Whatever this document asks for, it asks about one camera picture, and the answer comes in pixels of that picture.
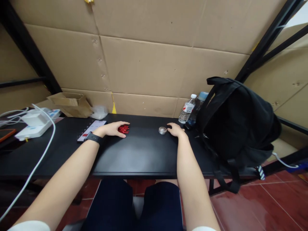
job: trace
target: white sleeve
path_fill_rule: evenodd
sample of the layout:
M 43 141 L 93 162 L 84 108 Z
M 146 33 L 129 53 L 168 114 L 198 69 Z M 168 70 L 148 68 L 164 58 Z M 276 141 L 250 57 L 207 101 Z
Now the white sleeve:
M 210 227 L 200 226 L 197 228 L 194 228 L 192 231 L 216 231 Z
M 50 231 L 50 228 L 42 221 L 25 221 L 13 226 L 8 231 Z

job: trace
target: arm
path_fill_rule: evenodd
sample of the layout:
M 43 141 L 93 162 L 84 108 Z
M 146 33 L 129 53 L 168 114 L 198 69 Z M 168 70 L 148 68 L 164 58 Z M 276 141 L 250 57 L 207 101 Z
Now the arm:
M 93 134 L 104 137 L 126 136 L 118 132 L 118 127 L 127 122 L 115 122 L 96 129 Z M 99 144 L 85 141 L 61 166 L 37 196 L 26 212 L 14 224 L 29 220 L 45 222 L 50 230 L 56 230 L 66 210 L 86 181 L 97 155 Z
M 220 231 L 212 208 L 209 193 L 189 143 L 188 136 L 175 123 L 169 123 L 168 131 L 179 139 L 177 149 L 177 180 L 181 190 L 187 230 L 199 226 L 211 227 Z

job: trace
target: smartphone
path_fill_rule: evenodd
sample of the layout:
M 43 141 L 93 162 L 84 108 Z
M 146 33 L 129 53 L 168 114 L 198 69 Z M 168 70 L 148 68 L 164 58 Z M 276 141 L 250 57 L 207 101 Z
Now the smartphone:
M 12 136 L 14 133 L 16 133 L 16 129 L 2 129 L 0 130 L 0 143 L 4 141 L 5 139 Z
M 103 126 L 106 124 L 106 120 L 95 120 L 88 128 L 83 132 L 83 134 L 77 139 L 77 142 L 84 142 L 84 139 L 87 137 L 89 132 L 94 131 L 100 126 Z

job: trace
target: black desk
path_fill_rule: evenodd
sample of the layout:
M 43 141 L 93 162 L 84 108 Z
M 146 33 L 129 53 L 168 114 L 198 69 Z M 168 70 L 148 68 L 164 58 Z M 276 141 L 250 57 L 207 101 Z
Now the black desk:
M 37 168 L 33 179 L 51 178 L 60 166 L 80 146 L 77 137 L 94 119 L 64 118 L 56 124 L 55 137 Z M 168 132 L 161 135 L 158 128 L 178 119 L 108 114 L 108 123 L 130 122 L 125 139 L 105 137 L 92 169 L 92 175 L 121 178 L 176 178 L 177 138 Z M 26 179 L 43 154 L 52 133 L 49 128 L 41 137 L 29 140 L 15 151 L 0 156 L 0 179 Z M 187 131 L 196 159 L 204 178 L 214 178 L 212 162 L 205 153 L 195 131 Z M 248 168 L 240 173 L 242 178 L 256 178 L 255 170 Z

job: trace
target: blue bottle cap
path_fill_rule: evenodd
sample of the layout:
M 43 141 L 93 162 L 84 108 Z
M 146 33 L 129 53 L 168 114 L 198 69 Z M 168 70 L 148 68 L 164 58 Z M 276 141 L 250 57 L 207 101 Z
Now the blue bottle cap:
M 199 96 L 198 96 L 198 99 L 201 100 L 201 101 L 205 101 L 206 97 L 208 96 L 208 92 L 205 92 L 205 91 L 201 91 Z

